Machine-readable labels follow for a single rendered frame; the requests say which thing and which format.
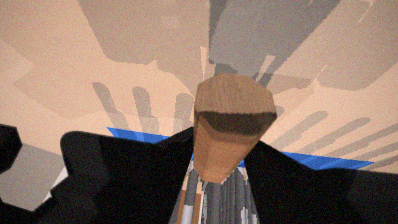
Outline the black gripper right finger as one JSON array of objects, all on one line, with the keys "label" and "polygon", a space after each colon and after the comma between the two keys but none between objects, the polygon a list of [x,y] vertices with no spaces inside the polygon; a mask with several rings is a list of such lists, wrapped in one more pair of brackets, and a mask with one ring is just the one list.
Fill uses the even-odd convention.
[{"label": "black gripper right finger", "polygon": [[326,224],[344,198],[398,202],[398,174],[311,169],[259,140],[243,158],[260,224]]}]

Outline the blue tape strip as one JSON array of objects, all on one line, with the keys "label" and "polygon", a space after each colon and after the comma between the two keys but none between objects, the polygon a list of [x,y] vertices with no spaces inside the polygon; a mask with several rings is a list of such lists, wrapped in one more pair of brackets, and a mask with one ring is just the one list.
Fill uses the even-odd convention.
[{"label": "blue tape strip", "polygon": [[[106,127],[106,126],[105,126]],[[138,140],[140,142],[147,142],[147,143],[157,143],[162,141],[168,136],[161,136],[161,135],[154,135],[148,133],[141,133],[141,132],[134,132],[128,130],[121,130],[121,129],[114,129],[106,127],[115,137],[121,138],[128,138],[133,140]],[[297,162],[301,162],[304,165],[308,166],[309,168],[317,169],[331,169],[333,167],[340,167],[340,168],[350,168],[350,169],[359,169],[365,166],[368,166],[374,162],[369,161],[357,161],[352,159],[341,159],[341,158],[329,158],[324,156],[318,155],[306,155],[306,154],[299,154],[299,153],[292,153],[292,152],[281,152],[282,154],[286,154],[289,157],[293,158]]]}]

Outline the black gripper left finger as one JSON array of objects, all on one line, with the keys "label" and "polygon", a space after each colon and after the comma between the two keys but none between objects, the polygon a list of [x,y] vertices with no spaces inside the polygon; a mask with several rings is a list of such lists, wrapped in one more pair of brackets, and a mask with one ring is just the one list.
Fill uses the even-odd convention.
[{"label": "black gripper left finger", "polygon": [[68,176],[79,173],[134,184],[140,189],[142,224],[169,224],[193,155],[194,127],[155,144],[70,131],[60,148]]}]

